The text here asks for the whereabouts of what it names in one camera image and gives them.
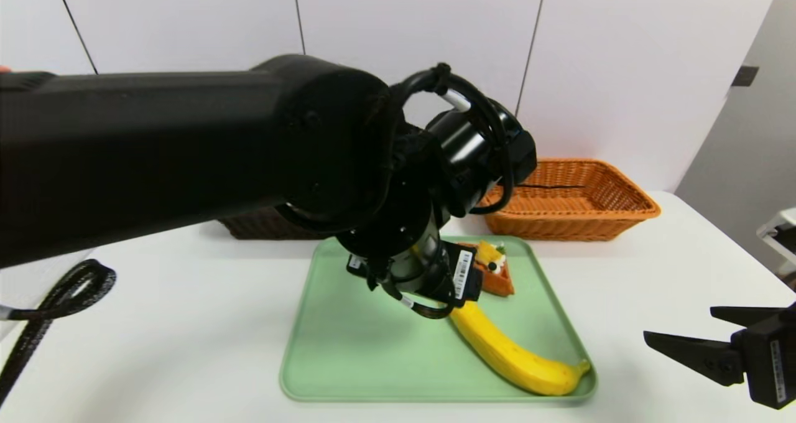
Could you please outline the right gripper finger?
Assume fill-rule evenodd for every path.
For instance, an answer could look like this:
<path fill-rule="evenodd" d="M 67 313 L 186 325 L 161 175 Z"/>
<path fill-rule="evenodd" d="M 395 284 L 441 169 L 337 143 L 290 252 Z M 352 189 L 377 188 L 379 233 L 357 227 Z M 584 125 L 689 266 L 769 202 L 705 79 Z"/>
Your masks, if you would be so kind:
<path fill-rule="evenodd" d="M 748 328 L 765 319 L 778 317 L 786 310 L 781 307 L 714 306 L 709 312 L 713 318 Z"/>
<path fill-rule="evenodd" d="M 713 339 L 643 332 L 646 345 L 682 366 L 722 386 L 743 384 L 744 362 L 739 350 Z"/>

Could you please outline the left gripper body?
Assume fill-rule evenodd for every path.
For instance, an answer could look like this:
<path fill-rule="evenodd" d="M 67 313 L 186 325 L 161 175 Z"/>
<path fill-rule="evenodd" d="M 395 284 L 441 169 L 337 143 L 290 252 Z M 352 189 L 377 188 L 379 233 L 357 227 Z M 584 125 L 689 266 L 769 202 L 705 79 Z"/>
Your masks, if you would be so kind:
<path fill-rule="evenodd" d="M 474 248 L 444 241 L 430 220 L 416 242 L 387 262 L 387 293 L 409 309 L 460 309 L 481 293 L 475 255 Z"/>

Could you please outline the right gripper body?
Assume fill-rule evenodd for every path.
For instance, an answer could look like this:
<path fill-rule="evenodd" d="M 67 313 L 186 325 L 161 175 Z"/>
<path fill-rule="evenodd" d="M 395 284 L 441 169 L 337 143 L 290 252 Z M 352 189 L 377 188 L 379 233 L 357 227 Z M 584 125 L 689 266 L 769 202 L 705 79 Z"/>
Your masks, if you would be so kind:
<path fill-rule="evenodd" d="M 794 304 L 737 332 L 731 338 L 740 351 L 751 400 L 779 411 L 794 401 Z"/>

